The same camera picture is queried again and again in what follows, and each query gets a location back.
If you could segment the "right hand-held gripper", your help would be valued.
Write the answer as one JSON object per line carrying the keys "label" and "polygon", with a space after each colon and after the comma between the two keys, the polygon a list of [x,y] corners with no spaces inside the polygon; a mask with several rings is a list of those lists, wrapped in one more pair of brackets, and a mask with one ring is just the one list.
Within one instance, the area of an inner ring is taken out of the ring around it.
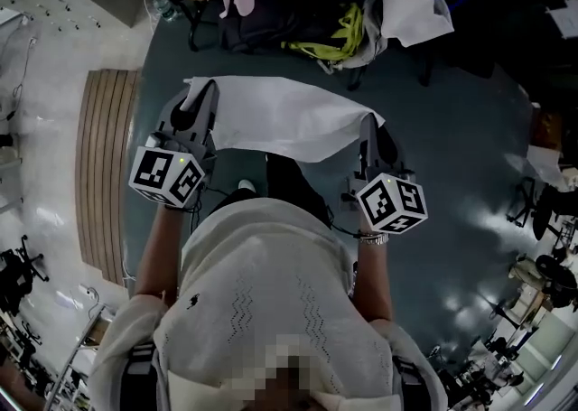
{"label": "right hand-held gripper", "polygon": [[341,184],[341,210],[360,211],[372,231],[394,235],[428,219],[422,186],[413,171],[398,169],[396,142],[372,113],[361,121],[359,160],[363,172],[353,172]]}

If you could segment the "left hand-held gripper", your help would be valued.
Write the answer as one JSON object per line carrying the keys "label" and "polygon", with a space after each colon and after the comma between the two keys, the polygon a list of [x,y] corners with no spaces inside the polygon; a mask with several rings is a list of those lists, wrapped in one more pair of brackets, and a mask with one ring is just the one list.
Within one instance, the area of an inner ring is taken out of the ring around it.
{"label": "left hand-held gripper", "polygon": [[136,150],[129,186],[149,201],[189,209],[193,195],[209,184],[217,158],[212,129],[219,85],[178,91],[163,107],[158,128]]}

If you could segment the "white cloth garment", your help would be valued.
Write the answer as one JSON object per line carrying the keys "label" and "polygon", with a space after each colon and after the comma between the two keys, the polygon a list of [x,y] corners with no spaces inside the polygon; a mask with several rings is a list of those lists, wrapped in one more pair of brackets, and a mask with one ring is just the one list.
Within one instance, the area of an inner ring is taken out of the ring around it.
{"label": "white cloth garment", "polygon": [[218,150],[268,152],[319,163],[359,140],[371,114],[353,100],[282,77],[216,76],[219,90],[212,139]]}

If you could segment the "person's left forearm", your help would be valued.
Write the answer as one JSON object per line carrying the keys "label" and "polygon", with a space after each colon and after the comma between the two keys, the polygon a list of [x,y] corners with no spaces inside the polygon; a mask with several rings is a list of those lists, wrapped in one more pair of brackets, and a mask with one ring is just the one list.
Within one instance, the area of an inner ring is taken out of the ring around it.
{"label": "person's left forearm", "polygon": [[135,294],[151,295],[171,307],[178,293],[182,225],[181,210],[159,205],[135,280]]}

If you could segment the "person's right forearm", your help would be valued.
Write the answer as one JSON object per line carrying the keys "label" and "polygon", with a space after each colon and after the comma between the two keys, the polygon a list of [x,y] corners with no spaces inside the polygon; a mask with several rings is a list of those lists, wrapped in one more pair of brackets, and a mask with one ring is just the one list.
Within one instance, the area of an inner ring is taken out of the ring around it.
{"label": "person's right forearm", "polygon": [[367,322],[394,320],[387,269],[387,243],[368,246],[358,242],[357,276],[352,302]]}

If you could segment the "person's black trousers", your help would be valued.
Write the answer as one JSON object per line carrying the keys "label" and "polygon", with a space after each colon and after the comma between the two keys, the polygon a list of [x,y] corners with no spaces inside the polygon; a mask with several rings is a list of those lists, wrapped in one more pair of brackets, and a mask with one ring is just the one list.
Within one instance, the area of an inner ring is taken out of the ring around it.
{"label": "person's black trousers", "polygon": [[208,219],[302,229],[331,226],[324,199],[307,182],[297,162],[277,154],[266,156],[266,195],[236,189]]}

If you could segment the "wooden slatted platform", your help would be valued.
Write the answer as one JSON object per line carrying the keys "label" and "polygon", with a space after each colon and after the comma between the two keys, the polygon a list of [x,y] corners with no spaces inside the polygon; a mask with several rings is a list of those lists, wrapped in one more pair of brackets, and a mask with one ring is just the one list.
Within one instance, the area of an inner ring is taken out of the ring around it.
{"label": "wooden slatted platform", "polygon": [[124,287],[122,221],[127,143],[138,70],[92,70],[82,95],[75,155],[75,207],[82,261]]}

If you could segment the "clear water bottle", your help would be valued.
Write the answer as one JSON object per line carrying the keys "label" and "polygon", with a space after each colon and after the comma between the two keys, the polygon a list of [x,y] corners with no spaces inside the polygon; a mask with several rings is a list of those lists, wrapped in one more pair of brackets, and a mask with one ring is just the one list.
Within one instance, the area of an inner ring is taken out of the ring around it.
{"label": "clear water bottle", "polygon": [[156,12],[167,23],[177,21],[182,17],[180,10],[170,0],[153,0]]}

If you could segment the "black backpack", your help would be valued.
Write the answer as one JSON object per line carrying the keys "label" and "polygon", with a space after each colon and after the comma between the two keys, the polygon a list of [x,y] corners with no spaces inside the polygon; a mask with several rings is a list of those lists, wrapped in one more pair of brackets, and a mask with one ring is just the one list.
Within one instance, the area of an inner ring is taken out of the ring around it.
{"label": "black backpack", "polygon": [[248,16],[232,14],[218,20],[219,45],[223,50],[252,54],[273,50],[283,42],[331,38],[336,25],[327,18],[304,11],[256,8]]}

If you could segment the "black office chair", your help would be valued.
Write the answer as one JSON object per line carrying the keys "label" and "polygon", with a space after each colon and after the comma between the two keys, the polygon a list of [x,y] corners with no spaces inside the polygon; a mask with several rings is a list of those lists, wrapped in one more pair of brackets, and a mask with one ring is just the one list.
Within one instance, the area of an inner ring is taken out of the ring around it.
{"label": "black office chair", "polygon": [[43,261],[44,255],[30,257],[26,242],[28,237],[21,236],[21,246],[0,252],[0,311],[16,316],[21,301],[32,292],[35,278],[49,282],[50,278],[36,267],[37,260]]}
{"label": "black office chair", "polygon": [[559,236],[559,232],[550,225],[553,216],[578,219],[578,188],[559,191],[547,184],[540,194],[536,195],[536,180],[524,177],[515,187],[506,220],[524,228],[527,220],[532,218],[534,236],[540,240],[548,230]]}

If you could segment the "person's cream knit shirt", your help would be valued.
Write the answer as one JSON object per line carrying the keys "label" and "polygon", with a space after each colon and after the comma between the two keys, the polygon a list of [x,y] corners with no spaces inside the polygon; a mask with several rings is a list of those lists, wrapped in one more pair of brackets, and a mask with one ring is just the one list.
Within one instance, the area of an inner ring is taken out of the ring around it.
{"label": "person's cream knit shirt", "polygon": [[107,328],[95,411],[448,411],[414,340],[359,314],[329,228],[206,218],[181,246],[175,303],[134,294]]}

